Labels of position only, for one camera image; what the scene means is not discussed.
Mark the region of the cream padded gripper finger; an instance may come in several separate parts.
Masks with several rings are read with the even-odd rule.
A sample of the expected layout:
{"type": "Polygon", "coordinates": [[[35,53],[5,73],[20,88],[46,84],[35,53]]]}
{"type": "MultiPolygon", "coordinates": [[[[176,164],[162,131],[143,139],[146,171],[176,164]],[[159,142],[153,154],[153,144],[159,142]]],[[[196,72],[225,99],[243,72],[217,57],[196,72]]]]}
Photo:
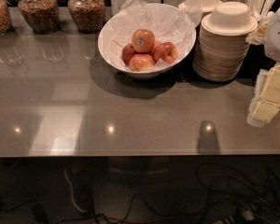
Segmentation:
{"type": "Polygon", "coordinates": [[[279,111],[280,63],[276,63],[269,71],[264,69],[259,71],[246,121],[252,126],[264,127],[279,111]]]}

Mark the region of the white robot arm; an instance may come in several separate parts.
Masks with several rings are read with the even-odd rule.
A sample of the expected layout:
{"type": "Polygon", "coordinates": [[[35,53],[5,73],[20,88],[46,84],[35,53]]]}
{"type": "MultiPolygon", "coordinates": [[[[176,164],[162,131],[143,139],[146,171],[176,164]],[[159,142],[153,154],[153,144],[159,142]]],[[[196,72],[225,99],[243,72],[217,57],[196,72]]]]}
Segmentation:
{"type": "Polygon", "coordinates": [[[247,123],[255,127],[264,127],[280,111],[280,8],[270,17],[260,41],[265,55],[276,64],[269,71],[261,69],[257,76],[246,118],[247,123]]]}

